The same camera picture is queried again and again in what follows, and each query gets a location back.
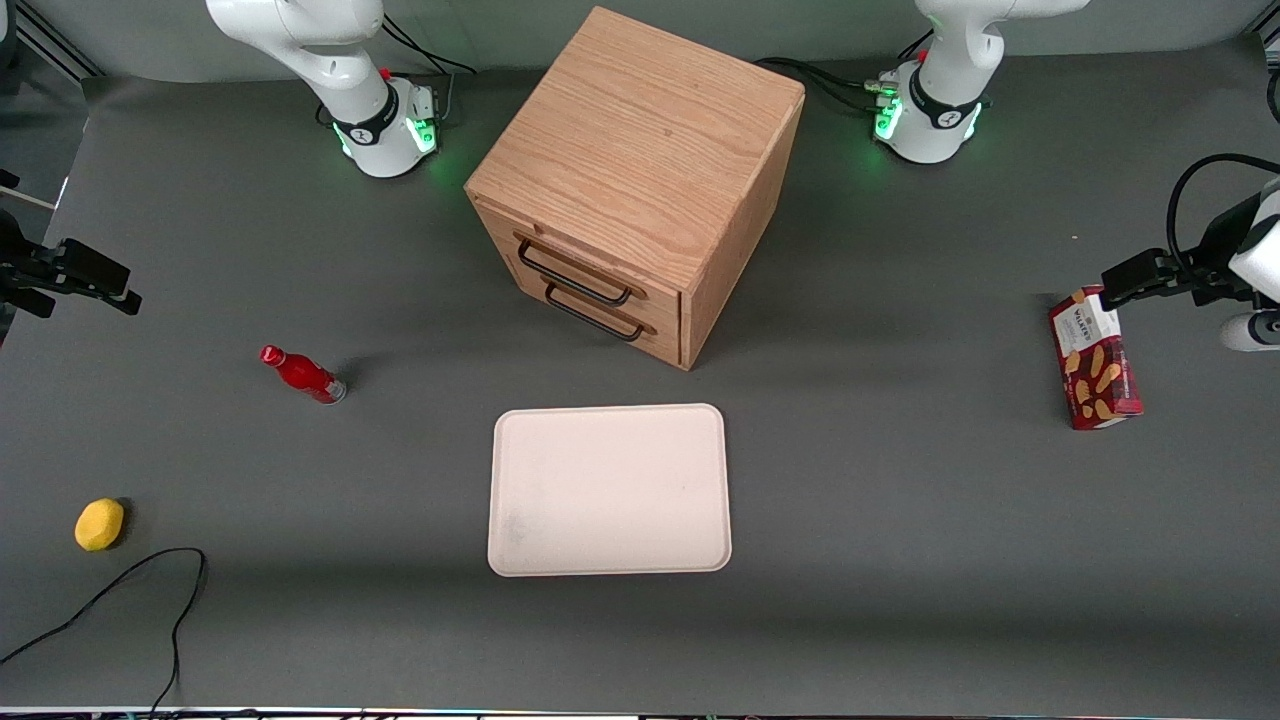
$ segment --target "red bottle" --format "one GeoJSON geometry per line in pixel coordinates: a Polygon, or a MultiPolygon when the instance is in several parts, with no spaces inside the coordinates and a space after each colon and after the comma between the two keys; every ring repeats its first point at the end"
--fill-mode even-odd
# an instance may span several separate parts
{"type": "Polygon", "coordinates": [[[262,348],[261,357],[262,363],[280,373],[280,379],[289,387],[301,389],[317,402],[333,405],[347,396],[347,386],[306,355],[289,354],[268,345],[262,348]]]}

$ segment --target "drawer handle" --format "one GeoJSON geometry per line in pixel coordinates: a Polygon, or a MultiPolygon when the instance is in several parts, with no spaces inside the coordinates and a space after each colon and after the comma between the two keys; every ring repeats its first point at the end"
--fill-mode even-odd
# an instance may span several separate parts
{"type": "Polygon", "coordinates": [[[539,263],[536,260],[530,260],[529,256],[525,255],[525,252],[529,251],[529,246],[530,245],[532,245],[532,243],[529,242],[527,240],[525,240],[522,237],[520,238],[520,251],[516,252],[516,255],[520,256],[520,261],[524,263],[525,265],[527,265],[527,266],[538,270],[539,273],[547,275],[548,278],[558,282],[559,284],[562,284],[562,286],[564,286],[564,287],[567,287],[567,288],[570,288],[570,290],[572,290],[575,292],[585,295],[585,296],[590,297],[591,300],[599,302],[600,305],[608,305],[609,307],[617,307],[618,305],[622,305],[623,302],[626,302],[628,297],[631,297],[631,288],[630,287],[623,287],[622,288],[622,295],[620,295],[617,297],[607,297],[607,296],[600,295],[599,292],[595,292],[594,290],[584,286],[582,283],[579,283],[579,282],[575,282],[575,281],[572,281],[570,278],[566,278],[564,275],[557,273],[556,270],[548,268],[547,265],[543,265],[541,263],[539,263]]]}
{"type": "Polygon", "coordinates": [[[556,307],[558,310],[563,310],[563,311],[568,313],[570,315],[573,315],[579,320],[582,320],[584,323],[586,323],[586,324],[589,324],[589,325],[591,325],[594,328],[599,328],[599,329],[609,333],[611,336],[621,340],[622,342],[635,342],[635,341],[640,340],[640,334],[644,333],[644,325],[636,325],[635,332],[632,332],[631,334],[623,334],[622,331],[616,331],[616,329],[611,328],[609,325],[605,325],[604,323],[602,323],[602,322],[596,320],[595,318],[588,315],[586,313],[581,313],[581,311],[579,311],[579,310],[576,310],[573,307],[570,307],[568,305],[564,305],[559,300],[556,300],[554,297],[552,297],[552,293],[554,293],[554,292],[556,292],[556,286],[553,283],[547,283],[547,304],[548,305],[550,305],[552,307],[556,307]]]}

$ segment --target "wood grain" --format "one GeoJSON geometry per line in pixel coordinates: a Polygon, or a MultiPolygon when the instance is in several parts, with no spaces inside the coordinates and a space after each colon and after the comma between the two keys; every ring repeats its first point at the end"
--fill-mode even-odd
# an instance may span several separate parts
{"type": "Polygon", "coordinates": [[[516,283],[690,369],[773,217],[804,87],[596,8],[466,183],[516,283]]]}
{"type": "Polygon", "coordinates": [[[687,293],[684,304],[680,359],[685,369],[692,368],[703,343],[707,342],[707,336],[710,334],[712,327],[724,310],[724,304],[728,302],[730,293],[737,286],[737,279],[746,269],[746,261],[750,260],[760,236],[764,234],[764,228],[773,218],[799,122],[797,105],[786,123],[778,128],[768,158],[760,165],[746,196],[739,202],[737,211],[724,228],[723,238],[716,246],[705,272],[687,293]]]}
{"type": "MultiPolygon", "coordinates": [[[[516,284],[530,297],[545,304],[547,278],[522,264],[517,256],[520,237],[529,234],[531,228],[493,209],[477,208],[477,210],[516,284]]],[[[561,302],[623,333],[643,325],[644,334],[631,345],[672,365],[680,364],[680,301],[676,292],[662,286],[639,283],[631,278],[604,281],[602,278],[607,274],[603,270],[584,266],[581,261],[567,260],[549,242],[540,240],[527,252],[529,258],[602,295],[616,296],[622,287],[632,291],[627,301],[618,307],[603,307],[568,290],[557,291],[556,297],[561,302]]]]}
{"type": "Polygon", "coordinates": [[[803,95],[795,81],[596,8],[467,190],[690,287],[803,95]]]}

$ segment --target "cable connector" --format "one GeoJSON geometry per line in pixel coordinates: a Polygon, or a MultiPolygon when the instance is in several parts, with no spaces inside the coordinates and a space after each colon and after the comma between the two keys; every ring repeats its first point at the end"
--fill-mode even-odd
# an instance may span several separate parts
{"type": "Polygon", "coordinates": [[[886,97],[897,97],[897,83],[887,79],[868,79],[863,81],[863,90],[870,92],[872,95],[883,95],[886,97]]]}

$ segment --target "red cookie box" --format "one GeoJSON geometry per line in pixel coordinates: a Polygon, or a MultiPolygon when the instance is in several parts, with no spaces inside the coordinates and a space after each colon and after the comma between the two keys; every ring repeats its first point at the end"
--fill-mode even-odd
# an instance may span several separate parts
{"type": "Polygon", "coordinates": [[[1050,311],[1071,427],[1097,430],[1142,415],[1120,320],[1102,309],[1102,286],[1078,290],[1050,311]]]}

